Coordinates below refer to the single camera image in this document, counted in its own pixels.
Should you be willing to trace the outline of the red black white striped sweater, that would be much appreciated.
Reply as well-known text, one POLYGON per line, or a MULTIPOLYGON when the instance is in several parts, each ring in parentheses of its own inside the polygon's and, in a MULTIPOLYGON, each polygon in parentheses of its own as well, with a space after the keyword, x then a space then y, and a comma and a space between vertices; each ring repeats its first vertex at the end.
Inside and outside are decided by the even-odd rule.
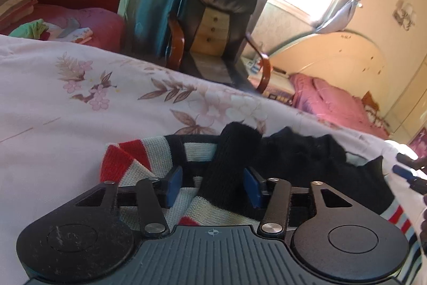
POLYGON ((385 218, 406 236, 409 255, 399 274, 403 284, 422 284, 421 244, 386 178, 381 155, 346 151, 331 135, 309 137, 290 128, 263 137, 233 122, 220 135, 177 133, 109 145, 101 163, 102 181, 122 187, 165 177, 179 166, 182 188, 164 213, 170 227, 257 226, 262 212, 252 207, 243 184, 247 167, 262 177, 284 179, 296 187, 321 181, 385 218))

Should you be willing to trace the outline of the small folded clothes pile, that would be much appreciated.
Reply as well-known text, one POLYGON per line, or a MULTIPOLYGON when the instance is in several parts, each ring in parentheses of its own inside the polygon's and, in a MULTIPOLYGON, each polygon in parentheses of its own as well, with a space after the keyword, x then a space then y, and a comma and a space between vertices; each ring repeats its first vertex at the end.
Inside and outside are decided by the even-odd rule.
POLYGON ((15 28, 9 33, 9 36, 39 41, 84 44, 92 40, 93 31, 90 28, 82 28, 74 17, 70 17, 66 20, 66 26, 64 28, 46 22, 43 19, 37 19, 15 28))

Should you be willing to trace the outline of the cream arched headboard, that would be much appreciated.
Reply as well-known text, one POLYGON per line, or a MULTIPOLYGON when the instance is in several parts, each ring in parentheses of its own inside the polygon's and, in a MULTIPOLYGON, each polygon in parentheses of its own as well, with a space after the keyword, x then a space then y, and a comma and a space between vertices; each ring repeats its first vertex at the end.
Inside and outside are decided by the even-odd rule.
POLYGON ((386 60, 365 36, 348 31, 303 36, 275 51, 269 60, 288 75, 318 77, 360 98, 370 93, 384 110, 389 94, 386 60))

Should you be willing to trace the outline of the pink floral bed quilt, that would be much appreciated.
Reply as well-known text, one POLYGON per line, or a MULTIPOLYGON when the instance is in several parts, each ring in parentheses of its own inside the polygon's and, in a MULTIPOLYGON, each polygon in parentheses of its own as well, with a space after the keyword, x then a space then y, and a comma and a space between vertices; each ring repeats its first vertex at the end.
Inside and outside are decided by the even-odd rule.
POLYGON ((399 224, 420 231, 421 196, 392 173, 395 151, 378 137, 96 47, 2 36, 1 283, 27 281, 21 230, 93 187, 102 169, 123 185, 162 174, 172 166, 167 135, 218 135, 230 122, 328 134, 351 162, 383 155, 399 224))

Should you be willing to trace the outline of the red pillow at headboard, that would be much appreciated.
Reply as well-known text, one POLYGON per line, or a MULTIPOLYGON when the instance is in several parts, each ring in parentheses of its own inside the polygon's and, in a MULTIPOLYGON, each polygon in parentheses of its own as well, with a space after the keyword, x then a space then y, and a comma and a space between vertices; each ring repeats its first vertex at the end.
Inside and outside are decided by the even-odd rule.
POLYGON ((118 14, 102 8, 67 9, 37 3, 31 14, 3 29, 1 34, 8 36, 20 25, 37 19, 65 28, 69 18, 75 18, 82 28, 90 28, 93 31, 92 39, 86 43, 87 46, 116 53, 122 49, 125 41, 125 21, 118 14))

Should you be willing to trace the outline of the striped folded blanket stack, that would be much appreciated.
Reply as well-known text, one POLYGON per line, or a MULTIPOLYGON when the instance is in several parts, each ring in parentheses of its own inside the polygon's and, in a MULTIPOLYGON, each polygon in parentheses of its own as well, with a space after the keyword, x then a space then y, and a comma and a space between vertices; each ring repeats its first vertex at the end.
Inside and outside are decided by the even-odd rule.
POLYGON ((0 28, 4 30, 10 25, 34 11, 37 0, 0 0, 0 28))

